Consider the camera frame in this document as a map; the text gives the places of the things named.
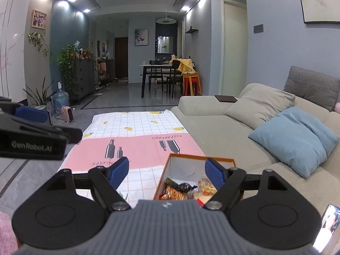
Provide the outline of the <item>clear bag yellow crisps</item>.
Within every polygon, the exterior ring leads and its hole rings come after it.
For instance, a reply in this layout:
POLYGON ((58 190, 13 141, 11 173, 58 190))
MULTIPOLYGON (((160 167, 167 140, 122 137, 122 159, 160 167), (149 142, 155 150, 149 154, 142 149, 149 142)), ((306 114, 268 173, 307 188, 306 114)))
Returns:
POLYGON ((199 180, 198 188, 199 191, 206 196, 213 196, 217 192, 217 189, 208 178, 202 178, 201 180, 199 180))

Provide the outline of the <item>black yellow snack bag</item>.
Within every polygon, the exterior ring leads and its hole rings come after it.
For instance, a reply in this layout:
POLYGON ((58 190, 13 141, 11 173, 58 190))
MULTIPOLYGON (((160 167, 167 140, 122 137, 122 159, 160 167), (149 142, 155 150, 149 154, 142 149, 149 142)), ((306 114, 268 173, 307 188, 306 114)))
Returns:
POLYGON ((193 191, 194 189, 197 189, 197 186, 191 186, 189 183, 181 183, 178 184, 175 181, 171 180, 170 178, 166 178, 165 183, 175 189, 178 192, 181 193, 189 193, 190 191, 193 191))

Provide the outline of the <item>water jug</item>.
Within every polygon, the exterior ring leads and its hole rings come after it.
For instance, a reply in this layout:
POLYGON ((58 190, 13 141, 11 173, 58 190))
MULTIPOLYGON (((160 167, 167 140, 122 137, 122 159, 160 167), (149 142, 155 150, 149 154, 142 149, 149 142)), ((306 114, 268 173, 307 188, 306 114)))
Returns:
POLYGON ((69 95, 63 89, 59 89, 51 96, 52 106, 58 115, 62 111, 63 106, 69 106, 69 95))

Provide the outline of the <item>pink space heater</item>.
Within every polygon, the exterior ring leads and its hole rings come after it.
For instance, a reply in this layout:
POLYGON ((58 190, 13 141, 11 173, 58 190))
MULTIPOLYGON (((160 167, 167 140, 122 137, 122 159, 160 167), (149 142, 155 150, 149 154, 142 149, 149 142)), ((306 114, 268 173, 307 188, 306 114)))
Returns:
POLYGON ((66 123, 71 123, 74 120, 73 109, 69 106, 63 106, 61 108, 62 120, 66 123))

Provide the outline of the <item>packaged sandwich bread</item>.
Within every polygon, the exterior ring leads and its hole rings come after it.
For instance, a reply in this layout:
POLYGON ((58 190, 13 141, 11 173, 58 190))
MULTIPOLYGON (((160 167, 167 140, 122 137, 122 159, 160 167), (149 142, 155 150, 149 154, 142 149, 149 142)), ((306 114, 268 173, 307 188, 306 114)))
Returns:
POLYGON ((201 207, 203 207, 212 197, 213 195, 204 194, 203 192, 195 192, 193 194, 193 199, 196 200, 201 207))

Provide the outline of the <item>orange cardboard box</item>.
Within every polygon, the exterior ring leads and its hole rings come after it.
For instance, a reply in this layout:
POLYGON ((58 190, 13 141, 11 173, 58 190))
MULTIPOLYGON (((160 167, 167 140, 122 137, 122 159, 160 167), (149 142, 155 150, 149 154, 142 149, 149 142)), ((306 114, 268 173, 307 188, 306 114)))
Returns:
POLYGON ((187 154, 170 154, 164 165, 163 172, 154 193, 154 200, 158 200, 164 189, 164 183, 167 178, 173 181, 184 183, 197 183, 205 175, 205 161, 207 157, 187 154))

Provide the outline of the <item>pink white checkered tablecloth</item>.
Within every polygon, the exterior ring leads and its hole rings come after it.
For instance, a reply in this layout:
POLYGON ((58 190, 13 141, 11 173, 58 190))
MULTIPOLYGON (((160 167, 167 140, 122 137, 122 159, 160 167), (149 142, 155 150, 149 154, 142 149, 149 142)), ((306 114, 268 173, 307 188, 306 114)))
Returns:
POLYGON ((153 199, 170 154, 204 155, 170 110, 104 113, 93 117, 61 168, 87 173, 127 157, 129 173, 117 192, 133 207, 153 199))

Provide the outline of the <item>red fries snack bag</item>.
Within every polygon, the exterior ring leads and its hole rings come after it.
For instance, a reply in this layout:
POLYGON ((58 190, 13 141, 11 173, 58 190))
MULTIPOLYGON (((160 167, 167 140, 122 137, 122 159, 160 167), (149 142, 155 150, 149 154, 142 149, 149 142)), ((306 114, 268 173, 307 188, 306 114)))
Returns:
POLYGON ((192 199, 190 195, 181 193, 175 188, 167 185, 161 195, 159 195, 160 200, 189 200, 192 199))

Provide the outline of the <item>beige cushion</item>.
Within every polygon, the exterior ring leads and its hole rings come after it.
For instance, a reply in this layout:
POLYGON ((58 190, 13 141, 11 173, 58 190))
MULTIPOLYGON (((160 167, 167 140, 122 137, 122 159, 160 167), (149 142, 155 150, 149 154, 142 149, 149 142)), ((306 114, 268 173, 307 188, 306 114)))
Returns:
POLYGON ((294 94, 262 84, 249 84, 225 114, 253 130, 294 106, 294 94))

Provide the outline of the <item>black tablet on sofa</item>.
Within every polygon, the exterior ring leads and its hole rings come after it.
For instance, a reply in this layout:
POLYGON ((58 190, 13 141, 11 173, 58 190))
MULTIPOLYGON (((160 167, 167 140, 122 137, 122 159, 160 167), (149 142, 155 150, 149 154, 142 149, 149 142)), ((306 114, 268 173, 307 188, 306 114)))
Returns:
POLYGON ((215 98, 217 98, 217 100, 219 102, 227 102, 227 103, 235 103, 235 102, 237 102, 237 98, 235 98, 234 96, 215 95, 215 98))

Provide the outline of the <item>small framed photo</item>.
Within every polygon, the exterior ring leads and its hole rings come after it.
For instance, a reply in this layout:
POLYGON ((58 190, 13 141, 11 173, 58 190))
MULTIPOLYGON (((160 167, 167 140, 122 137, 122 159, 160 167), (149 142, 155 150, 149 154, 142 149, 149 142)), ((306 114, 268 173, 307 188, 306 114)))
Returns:
POLYGON ((42 11, 34 9, 32 12, 31 27, 38 29, 46 29, 47 14, 42 11))

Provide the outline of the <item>smartphone with lit screen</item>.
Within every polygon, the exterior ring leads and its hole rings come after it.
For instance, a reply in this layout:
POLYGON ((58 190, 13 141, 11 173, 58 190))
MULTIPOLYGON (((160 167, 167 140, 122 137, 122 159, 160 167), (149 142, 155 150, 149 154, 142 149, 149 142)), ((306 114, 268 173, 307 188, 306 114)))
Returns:
POLYGON ((329 204, 322 216, 322 227, 315 239, 313 247, 319 252, 323 252, 331 241, 333 234, 339 227, 339 207, 329 204))

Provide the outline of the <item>white door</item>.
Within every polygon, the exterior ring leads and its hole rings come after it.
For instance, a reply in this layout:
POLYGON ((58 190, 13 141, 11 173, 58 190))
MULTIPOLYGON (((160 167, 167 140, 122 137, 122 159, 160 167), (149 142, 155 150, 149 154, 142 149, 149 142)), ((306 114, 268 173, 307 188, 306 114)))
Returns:
POLYGON ((223 0, 220 93, 238 96, 245 87, 248 20, 245 4, 223 0))

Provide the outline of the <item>pendant lamp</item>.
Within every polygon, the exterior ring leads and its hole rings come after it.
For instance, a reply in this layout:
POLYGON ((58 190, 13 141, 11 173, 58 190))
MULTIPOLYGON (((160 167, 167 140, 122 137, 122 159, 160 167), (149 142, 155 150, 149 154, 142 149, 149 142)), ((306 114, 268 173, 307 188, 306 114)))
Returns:
POLYGON ((167 5, 168 5, 168 0, 165 0, 165 17, 157 19, 156 20, 157 24, 172 25, 172 24, 177 23, 177 21, 175 19, 168 17, 167 5))

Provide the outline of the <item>framed wall painting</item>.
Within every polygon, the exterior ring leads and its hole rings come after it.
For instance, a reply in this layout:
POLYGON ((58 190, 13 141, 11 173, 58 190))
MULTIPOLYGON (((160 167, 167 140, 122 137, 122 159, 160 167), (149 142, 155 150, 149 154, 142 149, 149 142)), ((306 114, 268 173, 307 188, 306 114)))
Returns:
POLYGON ((339 0, 301 0, 305 24, 339 23, 339 0))

